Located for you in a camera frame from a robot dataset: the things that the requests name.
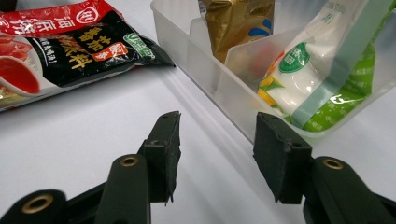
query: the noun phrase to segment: clear plastic container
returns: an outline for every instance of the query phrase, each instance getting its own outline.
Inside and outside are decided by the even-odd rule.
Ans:
[[[256,90],[271,61],[307,25],[327,1],[276,0],[274,35],[230,49],[225,64],[213,57],[207,28],[200,18],[197,0],[153,0],[159,44],[177,66],[223,111],[250,140],[254,141],[259,111],[276,115]],[[291,126],[308,142],[339,128],[375,98],[396,84],[392,64],[396,62],[396,12],[375,42],[377,59],[373,94],[332,128],[311,133]],[[265,57],[260,57],[265,49]],[[249,71],[254,67],[255,73]]]

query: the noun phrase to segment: food bag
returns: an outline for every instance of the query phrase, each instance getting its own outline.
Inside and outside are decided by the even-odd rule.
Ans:
[[[0,14],[0,111],[152,64],[173,65],[105,1]]]
[[[259,96],[297,128],[331,128],[370,96],[374,42],[395,4],[328,1],[272,62]]]
[[[231,47],[271,35],[275,0],[199,0],[213,55],[225,62]]]

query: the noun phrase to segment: white table surface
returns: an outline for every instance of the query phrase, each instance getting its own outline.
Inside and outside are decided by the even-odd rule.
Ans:
[[[148,0],[108,1],[156,39]],[[20,0],[18,8],[65,0]],[[314,145],[349,163],[374,192],[396,200],[396,90]],[[299,205],[275,204],[253,146],[178,68],[138,68],[0,114],[0,216],[39,189],[68,199],[107,179],[111,162],[139,149],[157,118],[181,113],[175,202],[151,205],[152,223],[304,223]]]

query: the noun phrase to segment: hotpot seasoning package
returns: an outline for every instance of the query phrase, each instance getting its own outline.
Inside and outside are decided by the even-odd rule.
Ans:
[[[105,1],[0,14],[0,111],[154,64],[173,65]]]

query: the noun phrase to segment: screw hole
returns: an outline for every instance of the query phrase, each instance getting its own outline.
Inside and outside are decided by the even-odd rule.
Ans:
[[[139,160],[136,157],[127,157],[121,160],[120,164],[121,166],[133,166],[136,165],[139,162]]]
[[[325,164],[327,167],[334,169],[334,170],[341,170],[344,168],[343,163],[336,161],[336,160],[331,160],[331,159],[324,160],[323,164]]]
[[[129,224],[129,221],[127,220],[117,220],[114,222],[114,224]]]
[[[294,147],[302,147],[303,145],[301,143],[293,143],[292,146],[294,146]]]
[[[152,145],[157,145],[157,146],[163,145],[163,142],[162,142],[162,141],[158,141],[158,140],[153,140],[153,141],[151,141],[150,143],[151,143]]]
[[[24,214],[34,214],[50,206],[52,202],[53,202],[52,195],[50,194],[39,195],[33,198],[32,200],[30,200],[29,202],[27,202],[23,206],[22,212]]]

